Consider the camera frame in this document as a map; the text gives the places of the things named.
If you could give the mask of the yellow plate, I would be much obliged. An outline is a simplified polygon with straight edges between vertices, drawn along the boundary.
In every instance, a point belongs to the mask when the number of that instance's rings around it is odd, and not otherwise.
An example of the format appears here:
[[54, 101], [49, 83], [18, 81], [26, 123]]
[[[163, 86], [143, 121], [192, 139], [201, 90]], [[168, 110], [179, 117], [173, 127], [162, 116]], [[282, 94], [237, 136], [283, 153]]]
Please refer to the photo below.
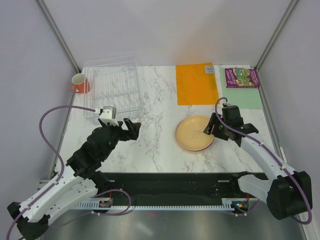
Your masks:
[[209, 120], [202, 115], [185, 118], [175, 132], [176, 141], [180, 147], [191, 152], [199, 152], [209, 147], [215, 140], [213, 135], [204, 133]]

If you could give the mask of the clear wire dish rack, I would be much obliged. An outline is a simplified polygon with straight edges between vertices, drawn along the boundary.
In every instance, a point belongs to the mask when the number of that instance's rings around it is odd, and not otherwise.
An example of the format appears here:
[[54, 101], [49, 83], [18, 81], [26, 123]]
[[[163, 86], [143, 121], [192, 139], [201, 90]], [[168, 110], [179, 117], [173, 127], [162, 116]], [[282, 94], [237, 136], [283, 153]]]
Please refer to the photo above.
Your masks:
[[137, 57], [134, 54], [90, 60], [84, 64], [90, 90], [84, 95], [84, 107], [116, 108], [116, 119], [141, 118], [144, 108]]

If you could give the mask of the purple plate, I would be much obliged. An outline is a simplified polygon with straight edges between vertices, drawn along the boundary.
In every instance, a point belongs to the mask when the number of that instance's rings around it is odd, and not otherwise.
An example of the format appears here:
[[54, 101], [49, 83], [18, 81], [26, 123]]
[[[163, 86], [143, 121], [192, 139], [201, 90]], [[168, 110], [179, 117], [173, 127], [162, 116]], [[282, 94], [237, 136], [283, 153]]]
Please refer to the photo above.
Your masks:
[[196, 125], [180, 124], [175, 132], [178, 145], [190, 152], [199, 152], [208, 148], [214, 142], [212, 135], [203, 133], [203, 129]]

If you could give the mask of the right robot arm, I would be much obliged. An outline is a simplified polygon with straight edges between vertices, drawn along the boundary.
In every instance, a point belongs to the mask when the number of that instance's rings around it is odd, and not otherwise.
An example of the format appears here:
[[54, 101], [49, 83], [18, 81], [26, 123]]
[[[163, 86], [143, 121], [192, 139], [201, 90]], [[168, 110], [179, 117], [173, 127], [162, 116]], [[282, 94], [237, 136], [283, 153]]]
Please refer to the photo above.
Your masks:
[[278, 156], [253, 124], [244, 123], [236, 105], [224, 104], [222, 113], [214, 111], [203, 132], [235, 142], [253, 158], [267, 178], [262, 180], [248, 171], [234, 174], [229, 184], [233, 196], [246, 193], [256, 197], [267, 205], [277, 220], [307, 213], [307, 220], [299, 220], [299, 223], [308, 225], [312, 222], [311, 177], [305, 171], [296, 171]]

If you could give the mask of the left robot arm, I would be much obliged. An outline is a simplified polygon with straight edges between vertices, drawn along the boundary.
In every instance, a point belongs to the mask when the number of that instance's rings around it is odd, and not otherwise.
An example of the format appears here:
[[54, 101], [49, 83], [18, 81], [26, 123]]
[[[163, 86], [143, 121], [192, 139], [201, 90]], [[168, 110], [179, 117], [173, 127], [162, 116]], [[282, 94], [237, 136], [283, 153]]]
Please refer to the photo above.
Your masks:
[[83, 200], [114, 191], [99, 168], [118, 142], [138, 139], [141, 123], [129, 118], [100, 118], [99, 122], [101, 126], [62, 164], [55, 177], [29, 199], [8, 205], [12, 226], [24, 239], [38, 239], [57, 218]]

